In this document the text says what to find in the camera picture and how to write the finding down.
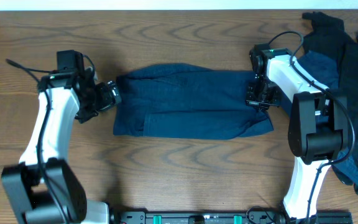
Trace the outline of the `navy blue shorts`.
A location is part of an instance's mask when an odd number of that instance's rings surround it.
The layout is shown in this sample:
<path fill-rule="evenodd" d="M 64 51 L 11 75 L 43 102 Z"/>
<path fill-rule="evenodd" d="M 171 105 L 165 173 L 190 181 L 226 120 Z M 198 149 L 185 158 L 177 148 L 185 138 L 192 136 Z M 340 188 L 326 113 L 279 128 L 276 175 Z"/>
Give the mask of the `navy blue shorts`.
<path fill-rule="evenodd" d="M 269 114 L 246 105 L 251 71 L 158 64 L 117 77 L 116 136 L 227 140 L 273 131 Z"/>

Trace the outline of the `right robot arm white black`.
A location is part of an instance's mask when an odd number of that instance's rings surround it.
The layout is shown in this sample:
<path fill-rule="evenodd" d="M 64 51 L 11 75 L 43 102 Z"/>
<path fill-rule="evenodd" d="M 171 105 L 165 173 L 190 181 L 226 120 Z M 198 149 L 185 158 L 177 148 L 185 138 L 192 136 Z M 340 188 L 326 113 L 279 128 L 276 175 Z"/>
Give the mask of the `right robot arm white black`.
<path fill-rule="evenodd" d="M 249 52 L 256 83 L 246 104 L 258 110 L 281 106 L 289 111 L 288 143 L 295 157 L 283 210 L 275 223 L 337 223 L 340 213 L 319 216 L 316 204 L 328 169 L 354 141 L 344 94 L 314 79 L 288 49 L 257 44 Z"/>

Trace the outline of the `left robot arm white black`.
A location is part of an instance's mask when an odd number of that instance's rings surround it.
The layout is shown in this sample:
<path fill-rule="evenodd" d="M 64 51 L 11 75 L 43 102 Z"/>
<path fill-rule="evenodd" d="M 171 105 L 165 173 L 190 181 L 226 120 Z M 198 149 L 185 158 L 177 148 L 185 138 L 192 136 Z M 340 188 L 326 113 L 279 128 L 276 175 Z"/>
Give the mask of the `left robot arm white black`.
<path fill-rule="evenodd" d="M 42 77 L 39 112 L 17 165 L 1 173 L 18 223 L 110 223 L 109 205 L 89 200 L 68 165 L 75 120 L 86 122 L 121 101 L 114 81 L 95 83 L 78 75 Z"/>

